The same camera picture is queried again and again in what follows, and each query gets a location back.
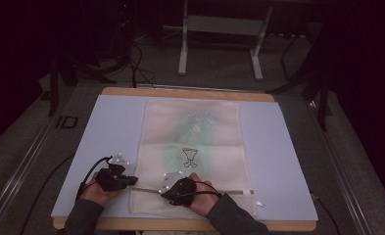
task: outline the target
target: fabric sheet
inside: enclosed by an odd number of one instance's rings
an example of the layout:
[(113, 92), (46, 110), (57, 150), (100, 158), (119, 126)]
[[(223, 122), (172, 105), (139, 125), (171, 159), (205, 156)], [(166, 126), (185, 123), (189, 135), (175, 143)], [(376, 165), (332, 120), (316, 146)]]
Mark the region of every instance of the fabric sheet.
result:
[(240, 128), (239, 104), (233, 101), (149, 100), (138, 151), (132, 213), (194, 218), (170, 205), (157, 192), (165, 173), (196, 172), (256, 215), (253, 185)]

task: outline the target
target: white surface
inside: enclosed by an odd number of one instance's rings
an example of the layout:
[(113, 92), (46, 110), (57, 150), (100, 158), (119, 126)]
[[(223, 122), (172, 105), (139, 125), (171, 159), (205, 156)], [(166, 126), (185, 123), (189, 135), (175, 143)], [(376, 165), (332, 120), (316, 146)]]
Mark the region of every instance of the white surface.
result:
[[(80, 182), (101, 158), (122, 153), (130, 162), (124, 174), (133, 174), (144, 108), (149, 99), (151, 98), (99, 96), (52, 211), (53, 217), (68, 216)], [(317, 221), (313, 201), (278, 104), (244, 101), (239, 104), (256, 201), (265, 205), (258, 207), (256, 219)], [(97, 170), (105, 166), (105, 163), (100, 164)], [(102, 216), (155, 217), (131, 214), (128, 200), (129, 194), (123, 193), (106, 207)]]

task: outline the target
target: sleeve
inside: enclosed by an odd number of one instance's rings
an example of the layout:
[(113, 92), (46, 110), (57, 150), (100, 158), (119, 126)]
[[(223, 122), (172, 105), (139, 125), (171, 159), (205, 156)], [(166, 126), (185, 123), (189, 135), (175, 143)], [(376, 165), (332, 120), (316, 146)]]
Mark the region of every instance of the sleeve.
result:
[(223, 195), (207, 214), (213, 227), (221, 235), (266, 235), (265, 224), (258, 222), (229, 197)]
[(61, 235), (95, 234), (98, 218), (104, 207), (89, 200), (78, 200), (65, 223), (65, 228), (58, 231)]

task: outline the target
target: white stand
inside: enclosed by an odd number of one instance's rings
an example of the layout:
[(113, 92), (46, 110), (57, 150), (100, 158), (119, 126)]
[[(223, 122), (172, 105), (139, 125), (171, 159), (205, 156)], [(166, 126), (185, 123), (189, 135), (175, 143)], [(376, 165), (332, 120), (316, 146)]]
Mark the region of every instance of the white stand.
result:
[(218, 33), (233, 33), (243, 35), (258, 36), (259, 40), (254, 49), (250, 50), (251, 60), (254, 69), (256, 80), (262, 80), (262, 70), (259, 62), (260, 48), (262, 47), (265, 38), (265, 31), (268, 26), (269, 19), (273, 7), (268, 7), (263, 21), (245, 20), (245, 19), (230, 19), (217, 17), (203, 17), (188, 15), (188, 0), (183, 1), (183, 27), (182, 27), (182, 48), (180, 50), (179, 60), (179, 75), (186, 74), (186, 63), (188, 58), (188, 30), (192, 31), (206, 31)]

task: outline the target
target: table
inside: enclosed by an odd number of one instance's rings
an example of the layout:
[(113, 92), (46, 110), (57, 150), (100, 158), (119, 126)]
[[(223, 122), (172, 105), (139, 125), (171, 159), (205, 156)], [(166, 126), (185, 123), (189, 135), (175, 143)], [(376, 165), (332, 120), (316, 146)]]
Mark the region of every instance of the table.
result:
[[(87, 124), (81, 139), (72, 166), (67, 175), (55, 208), (52, 212), (54, 226), (64, 227), (67, 215), (72, 209), (73, 198), (77, 185), (82, 180), (87, 170), (104, 156), (124, 149), (124, 155), (131, 163), (136, 161), (136, 151), (144, 111), (141, 102), (147, 99), (207, 99), (207, 100), (234, 100), (240, 102), (242, 116), (246, 121), (242, 122), (244, 142), (249, 161), (249, 170), (252, 177), (257, 179), (269, 178), (268, 182), (257, 180), (255, 192), (263, 197), (265, 208), (259, 209), (256, 219), (261, 220), (270, 231), (311, 231), (315, 229), (317, 215), (314, 209), (306, 180), (301, 172), (293, 145), (290, 140), (283, 117), (280, 117), (278, 105), (270, 95), (238, 92), (215, 92), (197, 90), (155, 90), (155, 89), (130, 89), (110, 87), (104, 89), (97, 100), (96, 106)], [(254, 126), (262, 115), (261, 110), (254, 107), (264, 105), (272, 112), (279, 115), (272, 119), (281, 122), (284, 128), (274, 129), (270, 140), (260, 143), (258, 138), (249, 138), (248, 132), (256, 130)], [(115, 121), (124, 119), (127, 127), (116, 130)], [(264, 121), (267, 129), (271, 127), (268, 121)], [(291, 148), (269, 149), (270, 142)], [(264, 148), (268, 154), (266, 158), (257, 155), (257, 146)], [(264, 164), (254, 164), (263, 159)], [(125, 174), (131, 175), (134, 168), (127, 168)], [(128, 210), (128, 193), (122, 194), (105, 209), (99, 220), (98, 229), (107, 230), (186, 230), (186, 231), (211, 231), (214, 230), (206, 219), (176, 219), (157, 217), (148, 214), (131, 214)]]

